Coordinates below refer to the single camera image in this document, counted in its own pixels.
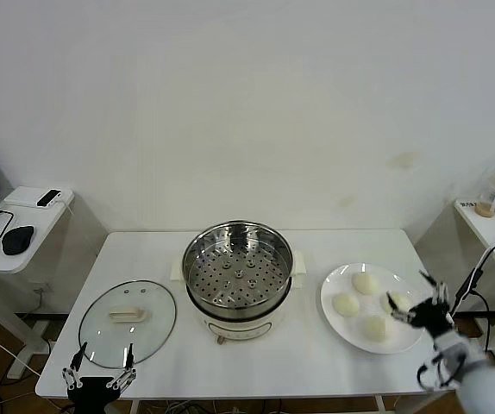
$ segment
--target computer mouse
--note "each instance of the computer mouse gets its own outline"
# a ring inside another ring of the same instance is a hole
[[[8,256],[23,253],[31,243],[33,226],[16,227],[3,237],[3,252]]]

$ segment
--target pot handle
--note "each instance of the pot handle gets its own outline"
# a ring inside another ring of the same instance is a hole
[[[178,257],[172,263],[171,267],[171,280],[173,282],[184,282],[185,278],[182,277],[182,257]]]

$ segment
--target white wall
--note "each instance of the white wall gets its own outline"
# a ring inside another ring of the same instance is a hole
[[[493,0],[0,1],[0,169],[108,231],[416,242],[494,163]]]

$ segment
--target floor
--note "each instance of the floor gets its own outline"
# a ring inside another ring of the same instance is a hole
[[[457,319],[457,325],[460,331],[466,333],[469,336],[478,336],[479,331],[477,326],[471,319]],[[58,334],[63,327],[63,322],[51,322],[47,333],[46,339],[56,340]],[[0,327],[0,343],[2,343],[10,351],[17,353],[21,347],[21,343],[17,341],[9,332]],[[46,356],[35,356],[31,361],[32,368],[41,370],[47,360]],[[6,369],[11,363],[11,357],[0,349],[0,380],[5,375]],[[27,376],[25,379],[20,380],[16,384],[9,384],[11,380],[3,380],[3,384],[0,386],[0,398],[9,399],[18,397],[14,400],[0,405],[0,413],[11,414],[25,414],[25,413],[37,413],[37,414],[56,414],[60,412],[60,407],[64,407],[69,404],[66,400],[52,400],[48,401],[43,398],[37,397],[34,394],[34,386],[36,384],[36,376]],[[385,408],[392,410],[393,406],[398,398],[396,396],[389,396],[384,398]],[[197,401],[197,406],[192,406],[188,411],[184,411],[184,414],[214,414],[218,413],[231,413],[236,407],[239,411],[245,413],[257,413],[268,414],[272,411],[280,411],[284,413],[311,413],[311,412],[343,412],[343,411],[376,411],[377,406],[373,397],[364,398],[326,398],[326,399],[287,399],[283,401],[279,400],[226,400],[216,401],[215,406],[211,401]],[[130,402],[118,401],[115,407],[122,413],[128,413]],[[165,401],[153,401],[143,402],[139,410],[140,414],[156,414],[163,413],[167,407]],[[458,401],[453,393],[450,393],[443,398],[438,399],[431,405],[428,405],[425,409],[419,411],[418,414],[462,414],[463,411],[460,408]]]

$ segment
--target phone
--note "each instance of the phone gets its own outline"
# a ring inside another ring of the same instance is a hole
[[[61,195],[60,190],[50,190],[42,198],[37,201],[37,207],[48,207],[54,203],[54,199]]]

